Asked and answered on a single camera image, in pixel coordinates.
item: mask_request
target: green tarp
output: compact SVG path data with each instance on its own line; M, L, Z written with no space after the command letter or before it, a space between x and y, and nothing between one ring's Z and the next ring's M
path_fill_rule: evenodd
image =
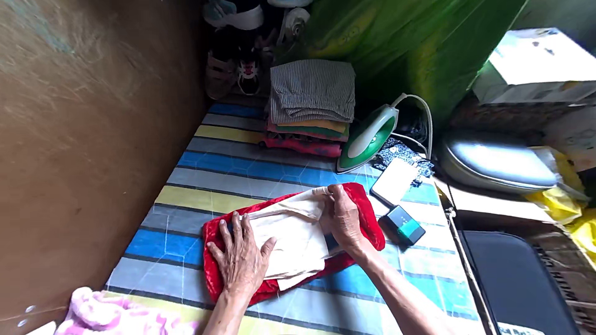
M315 0L297 44L280 60L347 61L356 97L429 104L441 127L526 0Z

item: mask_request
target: steam iron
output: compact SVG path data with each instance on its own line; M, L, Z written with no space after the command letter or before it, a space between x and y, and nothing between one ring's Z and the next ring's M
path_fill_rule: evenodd
M405 94L399 96L391 105L382 105L367 116L358 126L353 135L350 135L346 145L343 147L341 156L337 159L337 173L339 175L353 171L369 160L381 150L389 136L398 125L399 110L395 107L405 98L412 97L420 100L424 106L429 123L429 147L425 149L427 157L430 157L433 142L433 121L429 105L417 95Z

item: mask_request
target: hand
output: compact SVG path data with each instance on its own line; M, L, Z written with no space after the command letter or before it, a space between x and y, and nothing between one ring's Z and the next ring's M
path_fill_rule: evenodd
M331 233L343 250L348 253L356 251L360 248L360 244L366 241L360 231L358 208L341 184L329 185L328 189L335 202L332 211Z
M269 267L269 255L275 246L276 239L271 237L261 249L254 242L253 229L248 215L244 215L240 223L238 212L232 214L234 241L224 220L219 222L219 230L223 236L226 252L223 253L213 242L207 248L219 265L223 277L223 291L237 299L253 296L265 277Z

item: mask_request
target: striped mat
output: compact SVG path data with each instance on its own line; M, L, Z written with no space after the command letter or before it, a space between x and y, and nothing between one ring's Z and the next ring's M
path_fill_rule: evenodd
M365 165L344 175L335 160L258 146L265 124L258 108L215 104L114 268L105 290L146 306L207 321L214 303L204 283L202 225L223 213L333 183L369 190L380 171ZM370 197L377 216L387 208ZM381 254L458 327L482 334L482 323L437 191L430 179L411 188L402 207L426 230L403 252L388 241ZM400 334L378 290L358 266L319 278L247 310L240 334Z

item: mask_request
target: striped shirt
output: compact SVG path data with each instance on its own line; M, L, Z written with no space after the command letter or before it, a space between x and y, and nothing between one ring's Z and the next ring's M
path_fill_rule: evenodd
M352 65L338 61L299 60L272 67L271 122L351 122L356 105L355 78Z

